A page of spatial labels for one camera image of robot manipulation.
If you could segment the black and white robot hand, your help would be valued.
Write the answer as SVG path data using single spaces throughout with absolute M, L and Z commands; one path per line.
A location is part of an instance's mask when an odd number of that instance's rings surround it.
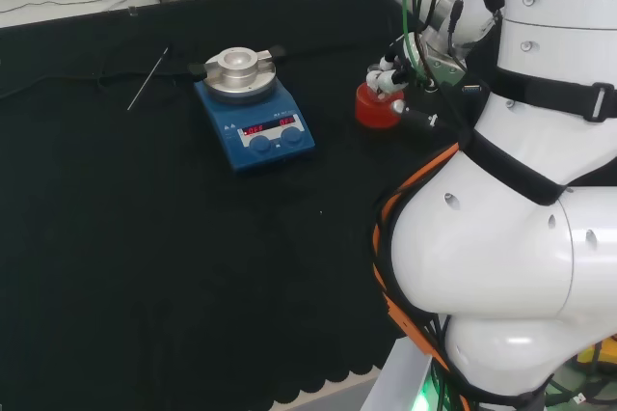
M 488 98 L 485 85 L 453 67 L 455 80 L 442 82 L 420 74 L 410 62 L 404 38 L 393 41 L 380 61 L 367 69 L 356 91 L 355 115 L 369 128 L 407 125 L 425 131 L 473 124 Z

